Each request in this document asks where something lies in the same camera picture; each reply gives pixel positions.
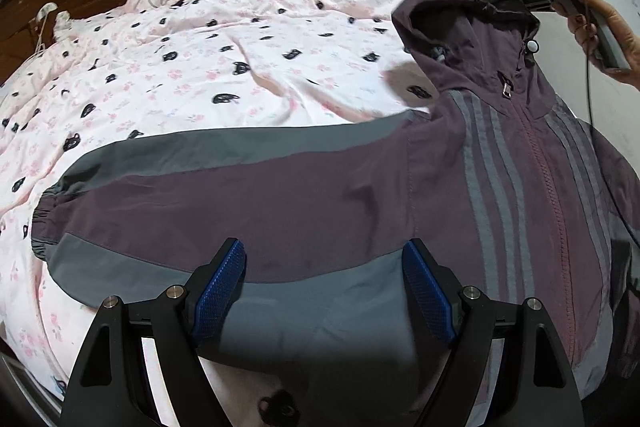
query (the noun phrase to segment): jacket hood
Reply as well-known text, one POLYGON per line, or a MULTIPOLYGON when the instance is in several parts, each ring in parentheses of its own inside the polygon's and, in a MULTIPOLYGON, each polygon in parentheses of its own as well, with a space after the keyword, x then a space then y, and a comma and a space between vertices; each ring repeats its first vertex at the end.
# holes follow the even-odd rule
POLYGON ((553 106, 555 92, 527 50, 540 22, 520 1, 404 0, 392 21, 438 91, 468 89, 504 113, 506 77, 534 117, 553 106))

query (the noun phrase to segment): zipper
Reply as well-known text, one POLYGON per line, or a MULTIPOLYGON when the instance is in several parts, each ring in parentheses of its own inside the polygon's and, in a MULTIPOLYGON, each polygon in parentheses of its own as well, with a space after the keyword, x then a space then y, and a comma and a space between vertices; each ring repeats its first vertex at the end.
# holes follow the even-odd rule
POLYGON ((524 129, 527 137, 529 148, 531 149, 535 163, 538 166, 539 172, 544 180, 546 195, 554 214, 554 221, 556 224, 556 232, 560 241, 560 264, 562 267, 562 279, 564 282, 564 302, 566 306, 566 318, 568 325, 569 345, 567 346, 567 356, 570 362, 574 360, 575 351, 575 312, 574 312, 574 294, 573 285, 571 280, 571 271, 569 263, 569 249, 566 233, 566 225, 564 223, 564 217, 562 215, 562 208, 560 206, 560 198, 556 191, 556 184, 551 176, 551 170, 546 162, 545 155, 540 147, 540 142, 536 137, 533 127, 529 123, 529 119, 524 113, 524 108, 517 100, 512 100, 511 93, 513 92, 513 82, 504 73, 498 71, 498 76, 502 81, 502 96, 508 100, 511 100, 514 112, 516 113, 520 124, 524 129))

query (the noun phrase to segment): zipper pull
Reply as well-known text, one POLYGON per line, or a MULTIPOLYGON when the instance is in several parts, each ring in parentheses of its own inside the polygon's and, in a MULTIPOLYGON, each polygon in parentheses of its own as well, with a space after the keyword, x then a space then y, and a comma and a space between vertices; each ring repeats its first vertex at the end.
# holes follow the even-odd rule
POLYGON ((498 76, 500 76, 500 79, 502 81, 502 96, 508 100, 511 100, 511 92, 513 91, 513 82, 511 82, 507 78, 507 76, 501 71, 498 71, 498 76))

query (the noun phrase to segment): jacket sleeve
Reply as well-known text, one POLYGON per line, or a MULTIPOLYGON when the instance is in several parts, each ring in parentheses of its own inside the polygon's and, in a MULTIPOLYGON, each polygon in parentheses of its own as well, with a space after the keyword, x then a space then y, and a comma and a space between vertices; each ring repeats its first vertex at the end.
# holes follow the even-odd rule
POLYGON ((640 180, 624 156, 597 131, 593 132, 593 145, 611 192, 602 188, 609 207, 610 303, 614 312, 609 370, 628 378, 640 362, 640 180))

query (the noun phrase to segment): blue textured pad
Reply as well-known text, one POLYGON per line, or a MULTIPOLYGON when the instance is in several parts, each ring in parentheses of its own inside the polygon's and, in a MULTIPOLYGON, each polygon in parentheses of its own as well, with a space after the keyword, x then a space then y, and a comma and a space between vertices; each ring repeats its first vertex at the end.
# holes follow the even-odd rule
POLYGON ((196 304, 193 331, 191 331, 191 336, 196 343, 217 333, 231 296, 244 272, 245 261, 244 245, 236 241, 196 304))
POLYGON ((402 248, 402 271, 431 334, 447 344, 454 341, 451 304, 412 241, 402 248))

